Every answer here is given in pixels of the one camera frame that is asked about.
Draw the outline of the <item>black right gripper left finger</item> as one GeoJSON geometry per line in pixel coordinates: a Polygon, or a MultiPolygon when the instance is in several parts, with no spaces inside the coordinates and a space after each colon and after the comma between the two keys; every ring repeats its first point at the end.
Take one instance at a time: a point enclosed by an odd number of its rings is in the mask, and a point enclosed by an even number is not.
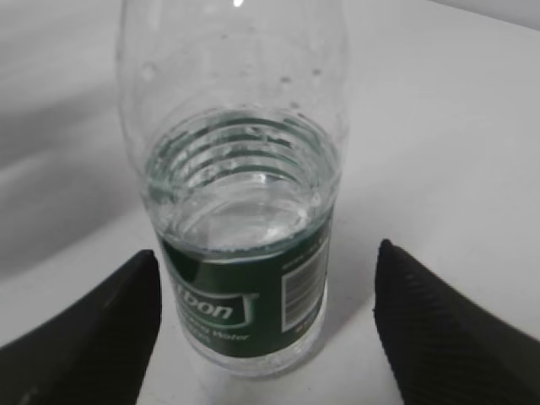
{"type": "Polygon", "coordinates": [[[3,404],[135,404],[162,321],[159,264],[141,250],[1,348],[3,404]]]}

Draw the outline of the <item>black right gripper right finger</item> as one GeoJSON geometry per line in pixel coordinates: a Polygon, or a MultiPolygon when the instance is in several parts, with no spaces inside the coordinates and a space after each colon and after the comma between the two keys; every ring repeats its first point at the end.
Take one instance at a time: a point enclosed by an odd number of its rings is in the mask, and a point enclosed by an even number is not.
{"type": "Polygon", "coordinates": [[[539,341],[383,240],[375,327],[406,404],[537,404],[539,341]]]}

